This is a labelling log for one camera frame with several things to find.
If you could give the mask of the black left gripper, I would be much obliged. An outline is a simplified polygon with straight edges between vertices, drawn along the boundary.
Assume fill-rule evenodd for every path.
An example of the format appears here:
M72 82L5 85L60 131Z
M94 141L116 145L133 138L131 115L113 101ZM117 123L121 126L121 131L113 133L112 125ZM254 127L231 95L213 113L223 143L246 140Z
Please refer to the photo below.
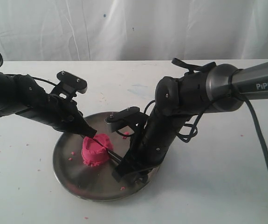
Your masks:
M84 135L93 138L96 130L82 117L74 100L48 95L47 102L17 112L16 115L48 125L59 132Z

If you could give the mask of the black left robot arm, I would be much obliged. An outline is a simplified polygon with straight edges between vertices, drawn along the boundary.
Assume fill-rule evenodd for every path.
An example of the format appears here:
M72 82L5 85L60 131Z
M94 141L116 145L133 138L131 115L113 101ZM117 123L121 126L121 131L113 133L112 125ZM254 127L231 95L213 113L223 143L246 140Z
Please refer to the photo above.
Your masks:
M3 65L0 53L0 67ZM83 117L73 100L77 93L84 94L87 82L67 71L56 75L59 80L47 93L31 75L0 72L0 117L12 114L48 125L63 133L93 138L96 130Z

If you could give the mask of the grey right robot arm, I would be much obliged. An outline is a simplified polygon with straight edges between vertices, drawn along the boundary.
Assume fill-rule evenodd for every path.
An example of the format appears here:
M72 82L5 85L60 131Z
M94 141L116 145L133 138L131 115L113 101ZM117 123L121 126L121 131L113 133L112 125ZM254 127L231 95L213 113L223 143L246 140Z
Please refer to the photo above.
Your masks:
M183 77L162 78L155 90L152 112L126 109L108 117L117 131L134 130L130 147L112 175L134 181L158 167L175 138L189 142L198 130L190 119L205 113L232 112L251 99L268 99L268 62L247 69L215 62L203 66L177 58L172 63L187 69Z

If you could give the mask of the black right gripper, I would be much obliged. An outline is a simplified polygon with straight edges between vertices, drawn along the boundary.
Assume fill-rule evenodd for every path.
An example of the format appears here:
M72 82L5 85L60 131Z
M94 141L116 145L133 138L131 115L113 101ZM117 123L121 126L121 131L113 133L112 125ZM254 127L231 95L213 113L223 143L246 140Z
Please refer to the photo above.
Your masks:
M189 115L164 115L154 106L142 137L135 141L130 155L123 157L112 171L117 182L147 184L152 168L159 166L183 125L190 120Z

